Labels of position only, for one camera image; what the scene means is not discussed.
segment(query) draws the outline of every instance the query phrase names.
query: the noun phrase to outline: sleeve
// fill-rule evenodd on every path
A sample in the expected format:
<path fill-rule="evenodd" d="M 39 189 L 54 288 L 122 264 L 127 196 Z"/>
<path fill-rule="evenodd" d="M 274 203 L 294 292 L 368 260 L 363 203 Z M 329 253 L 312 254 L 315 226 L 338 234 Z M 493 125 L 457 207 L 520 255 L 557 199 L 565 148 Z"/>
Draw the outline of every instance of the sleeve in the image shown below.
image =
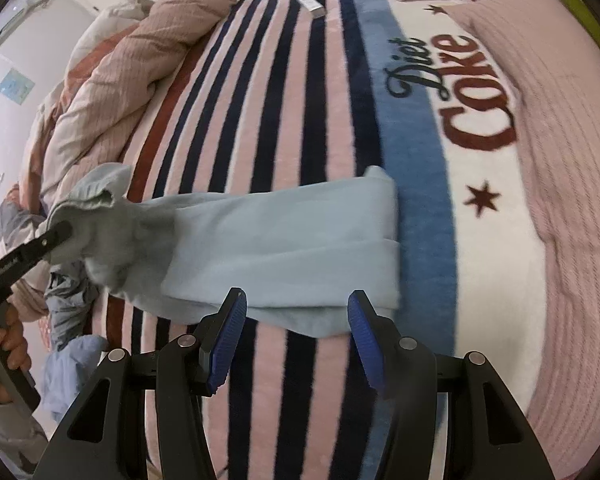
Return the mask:
<path fill-rule="evenodd" d="M 0 404 L 0 458 L 18 480 L 30 480 L 48 439 L 32 416 L 20 414 L 14 404 Z"/>

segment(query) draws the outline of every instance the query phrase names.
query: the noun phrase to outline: light blue towel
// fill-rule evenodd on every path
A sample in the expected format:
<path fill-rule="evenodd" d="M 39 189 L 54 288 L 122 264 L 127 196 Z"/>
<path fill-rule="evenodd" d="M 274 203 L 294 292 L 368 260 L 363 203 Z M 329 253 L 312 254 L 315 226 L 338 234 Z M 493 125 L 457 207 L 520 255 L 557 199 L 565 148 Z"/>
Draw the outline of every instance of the light blue towel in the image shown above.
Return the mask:
<path fill-rule="evenodd" d="M 324 337 L 348 332 L 349 294 L 382 316 L 398 307 L 396 195 L 365 176 L 270 193 L 191 193 L 135 204 L 131 168 L 104 164 L 51 211 L 73 237 L 52 263 L 84 259 L 91 279 L 136 307 L 183 324 L 214 313 L 232 286 L 249 316 Z"/>
<path fill-rule="evenodd" d="M 100 362 L 107 350 L 107 340 L 99 335 L 84 335 L 72 339 L 59 352 L 46 358 L 42 377 L 42 408 L 60 422 Z"/>

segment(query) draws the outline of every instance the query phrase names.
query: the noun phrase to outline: gray clothing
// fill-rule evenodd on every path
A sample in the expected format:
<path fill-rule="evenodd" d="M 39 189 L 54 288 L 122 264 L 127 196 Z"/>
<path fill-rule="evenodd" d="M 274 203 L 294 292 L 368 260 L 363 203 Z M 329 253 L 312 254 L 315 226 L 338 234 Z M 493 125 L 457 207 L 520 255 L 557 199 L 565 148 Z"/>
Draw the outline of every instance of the gray clothing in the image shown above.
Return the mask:
<path fill-rule="evenodd" d="M 52 264 L 82 258 L 114 296 L 183 324 L 215 313 L 232 286 L 244 289 L 250 317 L 312 337 L 349 331 L 357 288 L 382 316 L 398 307 L 395 185 L 380 168 L 271 193 L 139 204 L 123 198 L 131 175 L 103 164 L 52 209 L 46 225 L 74 228 Z"/>
<path fill-rule="evenodd" d="M 0 458 L 18 480 L 30 480 L 48 439 L 32 416 L 15 404 L 0 404 Z"/>
<path fill-rule="evenodd" d="M 62 350 L 84 333 L 84 325 L 98 287 L 91 283 L 81 261 L 51 267 L 45 303 L 49 309 L 50 339 L 53 351 Z"/>

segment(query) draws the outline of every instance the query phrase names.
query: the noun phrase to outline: metal screw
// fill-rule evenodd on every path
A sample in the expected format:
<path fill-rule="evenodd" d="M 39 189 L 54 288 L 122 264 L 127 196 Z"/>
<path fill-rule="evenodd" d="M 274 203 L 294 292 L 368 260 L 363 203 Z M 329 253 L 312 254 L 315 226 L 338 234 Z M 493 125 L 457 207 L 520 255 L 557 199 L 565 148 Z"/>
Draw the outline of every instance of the metal screw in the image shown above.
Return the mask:
<path fill-rule="evenodd" d="M 116 348 L 109 352 L 109 361 L 117 362 L 120 359 L 123 359 L 125 356 L 125 351 L 122 348 Z"/>
<path fill-rule="evenodd" d="M 415 350 L 418 346 L 418 342 L 413 337 L 403 337 L 398 344 L 405 350 Z"/>
<path fill-rule="evenodd" d="M 192 336 L 191 334 L 181 335 L 178 338 L 178 346 L 180 346 L 181 348 L 189 348 L 190 346 L 193 346 L 195 344 L 196 337 Z"/>
<path fill-rule="evenodd" d="M 480 352 L 471 352 L 469 354 L 469 361 L 471 361 L 474 365 L 483 365 L 487 362 L 487 359 Z"/>

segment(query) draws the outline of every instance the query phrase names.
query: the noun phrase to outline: human hand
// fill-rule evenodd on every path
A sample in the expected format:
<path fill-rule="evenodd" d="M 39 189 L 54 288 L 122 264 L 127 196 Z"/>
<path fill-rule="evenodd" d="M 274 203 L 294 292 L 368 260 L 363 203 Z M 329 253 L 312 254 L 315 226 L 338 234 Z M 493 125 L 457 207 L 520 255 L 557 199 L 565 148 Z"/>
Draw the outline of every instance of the human hand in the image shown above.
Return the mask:
<path fill-rule="evenodd" d="M 27 372 L 31 368 L 31 357 L 27 354 L 27 340 L 24 339 L 24 327 L 20 322 L 18 311 L 10 306 L 5 318 L 9 328 L 8 330 L 0 328 L 0 346 L 10 352 L 7 366 L 11 370 L 20 368 L 23 372 Z M 7 389 L 0 384 L 0 404 L 7 404 L 12 400 Z"/>

